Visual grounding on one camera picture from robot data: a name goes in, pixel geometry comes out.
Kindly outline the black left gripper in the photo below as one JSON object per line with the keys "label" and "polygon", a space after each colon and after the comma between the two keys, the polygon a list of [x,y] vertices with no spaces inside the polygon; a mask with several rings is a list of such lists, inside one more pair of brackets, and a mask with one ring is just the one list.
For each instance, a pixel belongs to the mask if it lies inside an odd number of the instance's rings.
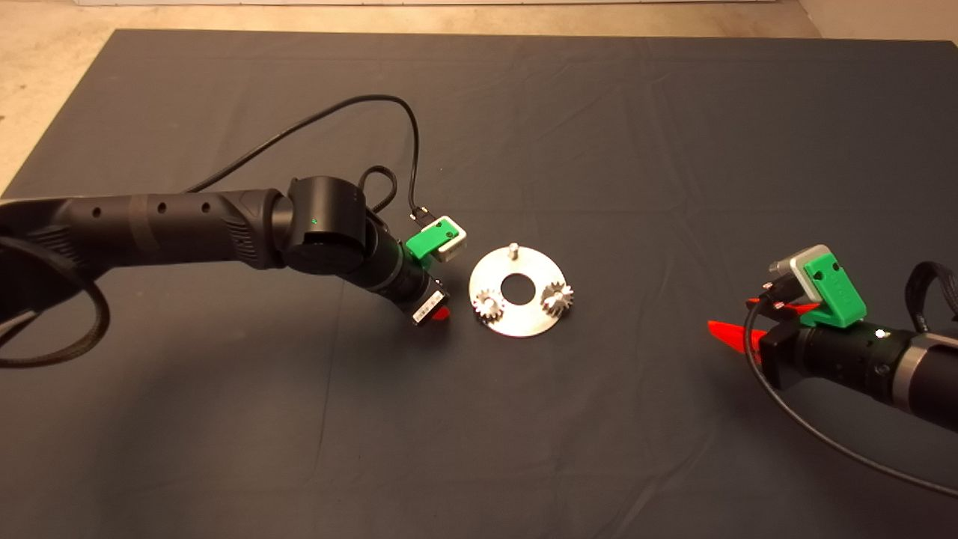
{"label": "black left gripper", "polygon": [[431,276],[403,242],[394,238],[384,222],[365,215],[363,289],[390,301],[417,326],[448,320],[448,291]]}

